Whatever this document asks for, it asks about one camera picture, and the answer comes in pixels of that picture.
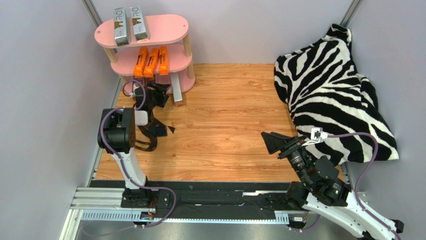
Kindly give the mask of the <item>red toothpaste box front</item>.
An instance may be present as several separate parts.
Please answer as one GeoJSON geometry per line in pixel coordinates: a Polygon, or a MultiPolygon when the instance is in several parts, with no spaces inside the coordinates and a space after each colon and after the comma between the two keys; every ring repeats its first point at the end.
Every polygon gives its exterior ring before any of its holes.
{"type": "Polygon", "coordinates": [[[185,103],[184,103],[183,95],[181,91],[179,73],[178,72],[171,73],[170,81],[172,85],[173,100],[175,105],[178,107],[184,106],[185,103]]]}

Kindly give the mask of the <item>orange toothpaste box diagonal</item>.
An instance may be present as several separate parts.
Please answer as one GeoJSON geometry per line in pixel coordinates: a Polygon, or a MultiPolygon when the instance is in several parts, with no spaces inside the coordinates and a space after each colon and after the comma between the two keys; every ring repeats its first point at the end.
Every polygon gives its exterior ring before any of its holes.
{"type": "Polygon", "coordinates": [[[143,76],[148,78],[153,78],[157,64],[159,61],[160,48],[154,47],[150,50],[149,56],[146,62],[146,66],[143,71],[143,76]]]}

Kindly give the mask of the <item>orange toothpaste box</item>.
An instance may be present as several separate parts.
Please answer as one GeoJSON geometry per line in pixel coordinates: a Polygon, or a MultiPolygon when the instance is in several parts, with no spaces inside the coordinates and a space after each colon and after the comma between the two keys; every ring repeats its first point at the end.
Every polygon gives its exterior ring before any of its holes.
{"type": "Polygon", "coordinates": [[[149,49],[147,46],[140,47],[137,54],[137,61],[133,68],[133,76],[135,78],[142,78],[144,76],[144,69],[149,56],[149,49]]]}
{"type": "Polygon", "coordinates": [[[161,46],[159,48],[159,74],[167,75],[169,73],[169,57],[167,46],[161,46]]]}

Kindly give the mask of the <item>teal silver toothpaste box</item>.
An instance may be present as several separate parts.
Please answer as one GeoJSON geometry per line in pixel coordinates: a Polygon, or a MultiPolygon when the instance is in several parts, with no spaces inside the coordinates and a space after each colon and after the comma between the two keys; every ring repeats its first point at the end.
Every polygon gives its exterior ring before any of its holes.
{"type": "Polygon", "coordinates": [[[113,10],[114,40],[118,47],[128,45],[130,42],[127,20],[127,13],[124,7],[113,10]]]}

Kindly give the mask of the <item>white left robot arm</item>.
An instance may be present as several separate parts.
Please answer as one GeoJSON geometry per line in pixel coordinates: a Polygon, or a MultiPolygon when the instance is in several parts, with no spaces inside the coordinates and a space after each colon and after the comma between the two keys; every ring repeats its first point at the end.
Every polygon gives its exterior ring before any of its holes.
{"type": "Polygon", "coordinates": [[[113,156],[125,177],[122,206],[142,208],[153,206],[155,200],[147,176],[142,172],[135,150],[152,152],[158,137],[167,136],[167,126],[154,117],[155,107],[165,107],[170,84],[129,80],[132,91],[124,95],[135,99],[131,108],[106,108],[102,111],[97,142],[100,148],[113,156]]]}

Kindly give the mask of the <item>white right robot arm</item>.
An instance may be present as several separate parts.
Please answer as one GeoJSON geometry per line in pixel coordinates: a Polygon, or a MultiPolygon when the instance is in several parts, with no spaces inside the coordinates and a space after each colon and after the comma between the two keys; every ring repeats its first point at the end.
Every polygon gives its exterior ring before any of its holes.
{"type": "Polygon", "coordinates": [[[314,212],[341,226],[359,240],[399,240],[404,230],[400,220],[389,219],[372,209],[339,178],[339,171],[325,155],[314,160],[306,147],[322,143],[332,135],[321,127],[312,128],[310,137],[262,132],[270,155],[287,159],[299,181],[290,183],[286,203],[293,209],[314,212]]]}

